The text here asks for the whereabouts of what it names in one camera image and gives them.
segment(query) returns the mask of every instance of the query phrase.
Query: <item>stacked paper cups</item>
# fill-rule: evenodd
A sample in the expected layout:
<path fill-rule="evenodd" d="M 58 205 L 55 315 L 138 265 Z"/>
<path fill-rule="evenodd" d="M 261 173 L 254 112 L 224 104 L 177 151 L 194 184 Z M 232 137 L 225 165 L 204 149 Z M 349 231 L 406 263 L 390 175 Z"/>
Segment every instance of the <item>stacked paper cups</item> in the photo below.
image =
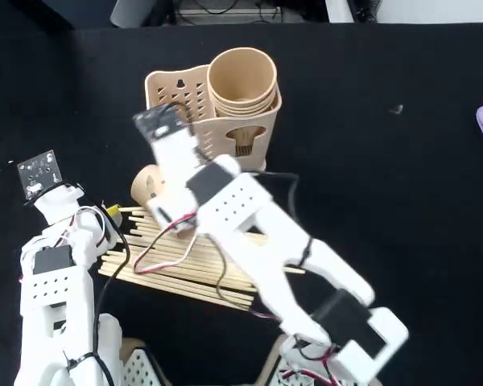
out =
<path fill-rule="evenodd" d="M 277 93 L 274 61 L 255 48 L 222 52 L 208 67 L 208 90 L 217 117 L 256 117 L 272 109 Z M 235 129 L 236 155 L 248 155 L 254 139 L 264 133 L 257 126 Z"/>

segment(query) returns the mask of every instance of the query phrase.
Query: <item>black tablecloth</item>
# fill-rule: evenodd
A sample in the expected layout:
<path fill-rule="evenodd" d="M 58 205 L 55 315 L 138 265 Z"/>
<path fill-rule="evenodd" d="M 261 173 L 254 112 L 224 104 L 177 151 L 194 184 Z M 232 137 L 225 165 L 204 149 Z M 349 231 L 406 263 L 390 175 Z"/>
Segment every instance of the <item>black tablecloth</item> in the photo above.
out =
<path fill-rule="evenodd" d="M 19 250 L 43 221 L 22 207 L 15 163 L 54 149 L 63 175 L 107 203 L 151 152 L 130 117 L 156 69 L 268 52 L 283 107 L 268 170 L 300 173 L 304 227 L 375 288 L 411 337 L 385 384 L 483 379 L 483 25 L 230 26 L 0 37 L 0 384 L 19 365 Z M 279 203 L 287 187 L 268 185 Z M 94 274 L 96 290 L 105 279 Z M 306 310 L 330 288 L 293 277 Z M 253 382 L 278 327 L 129 283 L 106 310 L 150 344 L 175 384 Z"/>

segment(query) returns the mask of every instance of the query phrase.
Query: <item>beige plastic basket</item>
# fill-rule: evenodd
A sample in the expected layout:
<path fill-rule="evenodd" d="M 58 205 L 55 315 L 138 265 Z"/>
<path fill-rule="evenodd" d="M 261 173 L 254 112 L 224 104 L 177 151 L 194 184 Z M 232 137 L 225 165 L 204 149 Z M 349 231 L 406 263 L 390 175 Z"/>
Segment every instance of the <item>beige plastic basket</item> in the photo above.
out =
<path fill-rule="evenodd" d="M 279 87 L 271 109 L 256 117 L 215 117 L 207 84 L 208 65 L 183 71 L 155 71 L 145 79 L 147 109 L 178 101 L 188 106 L 199 137 L 200 147 L 213 158 L 219 154 L 236 157 L 242 168 L 265 169 L 265 156 L 274 129 L 275 118 L 281 108 Z M 248 155 L 238 155 L 236 141 L 228 133 L 245 127 L 259 127 Z"/>

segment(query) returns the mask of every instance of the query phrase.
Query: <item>yellow connector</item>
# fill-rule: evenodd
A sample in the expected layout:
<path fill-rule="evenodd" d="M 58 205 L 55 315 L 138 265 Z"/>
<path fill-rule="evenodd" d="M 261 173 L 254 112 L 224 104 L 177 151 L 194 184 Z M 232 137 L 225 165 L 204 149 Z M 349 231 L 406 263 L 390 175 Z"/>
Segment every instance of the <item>yellow connector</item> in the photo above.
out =
<path fill-rule="evenodd" d="M 120 212 L 120 205 L 116 204 L 108 207 L 106 208 L 106 211 L 111 216 L 114 223 L 119 227 L 123 220 L 122 213 Z"/>

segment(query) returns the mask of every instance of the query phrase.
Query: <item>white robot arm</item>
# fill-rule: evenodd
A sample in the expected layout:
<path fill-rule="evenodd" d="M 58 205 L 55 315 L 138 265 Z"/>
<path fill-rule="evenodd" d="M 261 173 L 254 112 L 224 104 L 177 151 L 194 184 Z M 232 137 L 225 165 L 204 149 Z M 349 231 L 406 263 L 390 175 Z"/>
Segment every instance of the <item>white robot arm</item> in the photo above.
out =
<path fill-rule="evenodd" d="M 52 152 L 20 164 L 20 177 L 23 170 L 28 199 L 56 182 L 59 173 Z M 80 206 L 80 188 L 55 187 L 35 201 L 47 228 L 22 249 L 22 356 L 14 385 L 107 384 L 96 360 L 82 360 L 74 368 L 72 362 L 93 350 L 93 281 L 88 269 L 116 244 L 118 235 L 97 207 Z M 98 355 L 114 384 L 120 384 L 122 329 L 109 314 L 101 314 L 99 322 Z"/>
<path fill-rule="evenodd" d="M 312 239 L 234 158 L 224 154 L 200 166 L 198 142 L 174 109 L 154 108 L 134 121 L 151 144 L 164 178 L 179 192 L 176 200 L 154 197 L 147 203 L 159 222 L 196 211 L 197 233 L 211 238 L 252 279 L 263 303 L 290 335 L 281 347 L 290 363 L 325 374 L 322 363 L 310 359 L 336 344 L 339 350 L 328 361 L 332 374 L 369 383 L 408 336 L 387 308 L 368 310 L 374 301 L 372 287 L 323 241 Z M 253 226 L 268 236 L 267 244 L 259 246 L 245 237 Z M 312 316 L 306 314 L 283 273 L 286 264 L 319 274 L 336 294 Z M 298 337 L 310 344 L 298 346 Z"/>

